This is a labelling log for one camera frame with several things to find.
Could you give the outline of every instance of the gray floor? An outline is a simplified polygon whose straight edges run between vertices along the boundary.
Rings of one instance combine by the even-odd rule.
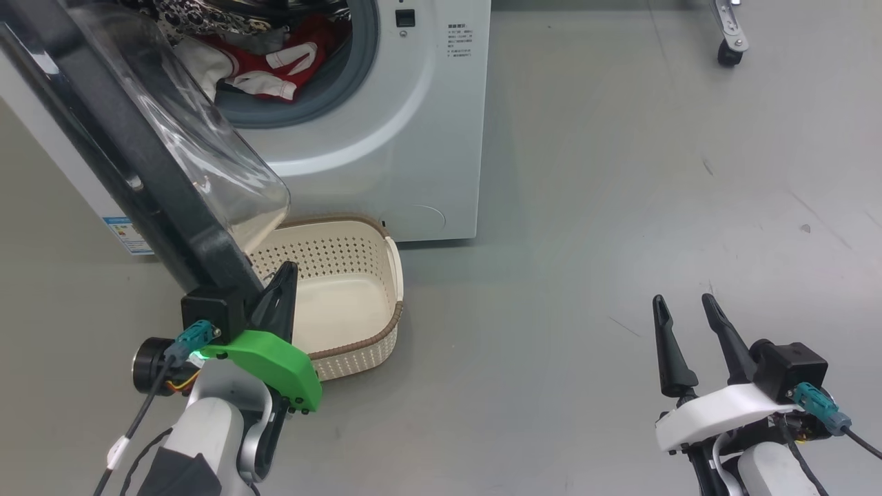
[[[286,427],[264,495],[695,494],[654,444],[660,292],[700,393],[726,377],[710,291],[746,341],[825,356],[882,444],[882,4],[739,14],[753,49],[734,71],[703,7],[495,14],[481,234],[403,252],[398,348]],[[181,294],[5,106],[0,147],[3,493],[86,494],[142,399],[131,354],[175,332]],[[182,406],[157,401],[135,444]],[[878,494],[849,441],[804,452],[831,494]]]

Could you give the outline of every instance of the yellow wire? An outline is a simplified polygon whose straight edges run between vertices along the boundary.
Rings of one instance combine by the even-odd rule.
[[[189,386],[192,381],[196,380],[197,376],[199,375],[199,372],[201,372],[201,371],[196,371],[196,373],[194,373],[192,377],[190,377],[189,379],[184,381],[183,384],[181,384],[180,386],[175,386],[175,384],[172,383],[172,381],[170,381],[170,380],[167,380],[166,384],[168,384],[168,387],[171,387],[175,391],[180,391],[181,389],[184,389],[185,387]]]

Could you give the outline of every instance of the green plastic part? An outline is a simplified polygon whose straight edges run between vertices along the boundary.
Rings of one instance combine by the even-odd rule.
[[[245,331],[230,344],[209,344],[201,353],[209,357],[226,353],[233,363],[279,391],[298,410],[316,411],[322,401],[322,385],[310,356],[275,334]]]

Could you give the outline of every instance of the washing machine door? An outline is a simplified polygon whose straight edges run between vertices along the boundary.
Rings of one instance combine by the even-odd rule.
[[[288,188],[181,66],[156,25],[115,4],[6,0],[3,54],[180,282],[262,289],[249,252]]]

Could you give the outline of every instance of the black cable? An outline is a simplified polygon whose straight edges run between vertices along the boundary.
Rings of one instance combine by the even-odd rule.
[[[150,451],[150,448],[158,445],[160,443],[160,441],[162,441],[166,436],[171,434],[171,432],[174,430],[175,430],[174,427],[169,427],[168,429],[163,431],[162,434],[156,436],[155,438],[153,438],[152,441],[147,443],[147,446],[145,446],[144,449],[142,449],[141,452],[138,453],[138,456],[135,457],[135,461],[131,463],[131,467],[129,468],[129,471],[125,474],[125,481],[123,481],[123,489],[119,492],[119,496],[125,496],[125,493],[127,491],[129,491],[129,486],[131,485],[131,476],[135,473],[135,470],[138,469],[138,464],[141,463],[141,460],[144,459],[145,456],[147,456],[147,453]]]
[[[853,433],[850,427],[842,427],[842,431],[845,432],[846,436],[849,436],[852,440],[854,440],[855,443],[861,445],[863,449],[872,453],[873,456],[877,457],[879,460],[882,460],[882,451],[879,451],[872,444],[868,443],[867,441],[863,440],[863,438]]]
[[[138,426],[141,425],[141,421],[144,420],[144,415],[147,414],[147,410],[150,408],[150,403],[153,402],[153,398],[156,397],[156,394],[160,390],[160,386],[165,381],[166,373],[168,373],[168,369],[171,368],[174,360],[166,360],[165,364],[162,366],[160,370],[160,374],[156,376],[156,379],[153,381],[153,385],[150,387],[150,392],[147,393],[147,398],[144,400],[144,404],[141,405],[141,410],[138,410],[138,414],[135,416],[135,420],[132,421],[129,426],[129,430],[125,432],[125,438],[130,440],[135,435],[135,431],[138,429]],[[98,486],[95,487],[95,492],[93,492],[93,496],[101,496],[101,493],[104,492],[104,487],[108,484],[110,480],[110,474],[113,473],[113,469],[107,468],[104,470],[104,475],[101,476],[101,480],[98,482]]]
[[[778,425],[778,430],[781,431],[781,435],[784,436],[784,440],[787,441],[787,447],[790,448],[790,453],[793,454],[793,457],[796,458],[796,461],[799,462],[799,466],[803,469],[803,472],[805,472],[805,476],[809,478],[816,488],[818,488],[818,494],[820,496],[830,496],[826,489],[824,489],[821,481],[815,477],[814,472],[809,468],[809,464],[805,461],[805,458],[803,458],[803,454],[799,452],[799,447],[796,446],[796,442],[793,441],[793,436],[790,435],[790,429],[787,427],[787,418],[784,416],[778,417],[775,423]]]

